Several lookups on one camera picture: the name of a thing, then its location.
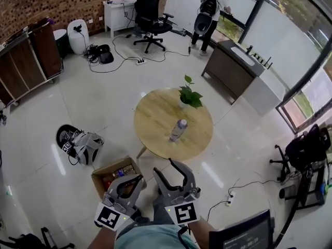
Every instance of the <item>cardboard box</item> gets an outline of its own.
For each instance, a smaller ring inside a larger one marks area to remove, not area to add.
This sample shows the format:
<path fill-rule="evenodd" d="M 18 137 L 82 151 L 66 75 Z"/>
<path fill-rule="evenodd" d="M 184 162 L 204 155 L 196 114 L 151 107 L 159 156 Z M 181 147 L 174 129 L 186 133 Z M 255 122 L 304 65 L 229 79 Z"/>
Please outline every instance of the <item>cardboard box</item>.
<path fill-rule="evenodd" d="M 112 175 L 115 171 L 117 171 L 121 168 L 124 168 L 128 165 L 132 165 L 137 174 L 142 174 L 140 171 L 140 168 L 137 166 L 135 161 L 132 158 L 130 158 L 129 156 L 126 156 L 123 159 L 119 159 L 116 162 L 112 162 L 110 165 L 108 165 L 106 167 L 97 169 L 91 174 L 94 186 L 98 192 L 100 199 L 103 199 L 104 192 L 105 192 L 105 187 L 104 187 L 102 178 L 106 177 L 108 175 Z M 146 181 L 144 180 L 142 189 L 145 189 L 145 188 L 146 188 Z"/>

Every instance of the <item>white shirt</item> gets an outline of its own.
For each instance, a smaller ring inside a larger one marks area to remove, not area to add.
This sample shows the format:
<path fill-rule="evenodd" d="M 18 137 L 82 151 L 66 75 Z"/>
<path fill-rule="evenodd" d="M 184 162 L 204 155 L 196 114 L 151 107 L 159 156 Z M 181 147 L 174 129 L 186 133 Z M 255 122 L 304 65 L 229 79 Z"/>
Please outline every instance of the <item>white shirt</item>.
<path fill-rule="evenodd" d="M 228 5 L 228 0 L 217 0 L 217 8 L 216 8 L 216 13 L 212 17 L 212 20 L 218 21 L 219 16 L 220 16 L 220 11 L 224 11 L 225 7 L 229 7 Z"/>

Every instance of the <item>white pot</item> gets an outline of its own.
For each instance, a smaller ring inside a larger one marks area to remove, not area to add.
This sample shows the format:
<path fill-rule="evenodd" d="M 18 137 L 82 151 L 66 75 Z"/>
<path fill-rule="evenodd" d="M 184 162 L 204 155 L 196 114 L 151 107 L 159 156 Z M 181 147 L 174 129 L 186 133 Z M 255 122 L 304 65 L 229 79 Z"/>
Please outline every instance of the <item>white pot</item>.
<path fill-rule="evenodd" d="M 178 105 L 180 106 L 181 109 L 184 109 L 185 107 L 188 106 L 188 104 L 183 103 L 181 99 L 178 99 Z"/>

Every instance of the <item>red brick wall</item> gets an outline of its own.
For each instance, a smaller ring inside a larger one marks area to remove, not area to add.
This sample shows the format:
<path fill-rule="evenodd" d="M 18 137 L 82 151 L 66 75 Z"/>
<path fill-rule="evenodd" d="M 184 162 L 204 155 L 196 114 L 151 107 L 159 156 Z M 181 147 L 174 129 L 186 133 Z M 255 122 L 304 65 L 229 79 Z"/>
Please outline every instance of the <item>red brick wall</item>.
<path fill-rule="evenodd" d="M 105 0 L 0 0 L 0 42 L 17 30 L 49 16 L 55 21 L 54 30 L 66 28 L 75 19 L 84 19 L 91 33 L 104 27 Z M 160 12 L 166 0 L 160 0 Z"/>

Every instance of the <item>green leaves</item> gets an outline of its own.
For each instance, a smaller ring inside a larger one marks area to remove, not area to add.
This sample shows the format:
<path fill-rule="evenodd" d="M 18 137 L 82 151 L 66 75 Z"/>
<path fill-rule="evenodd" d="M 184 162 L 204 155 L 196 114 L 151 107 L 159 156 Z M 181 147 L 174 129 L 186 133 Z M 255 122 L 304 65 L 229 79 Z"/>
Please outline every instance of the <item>green leaves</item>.
<path fill-rule="evenodd" d="M 193 84 L 192 79 L 187 75 L 185 75 L 185 80 L 187 83 L 189 83 L 189 85 Z M 183 103 L 189 104 L 194 108 L 203 106 L 202 102 L 200 101 L 200 99 L 203 97 L 201 94 L 199 94 L 198 92 L 193 92 L 189 86 L 180 87 L 180 88 L 181 88 L 181 90 L 179 90 L 180 98 Z"/>

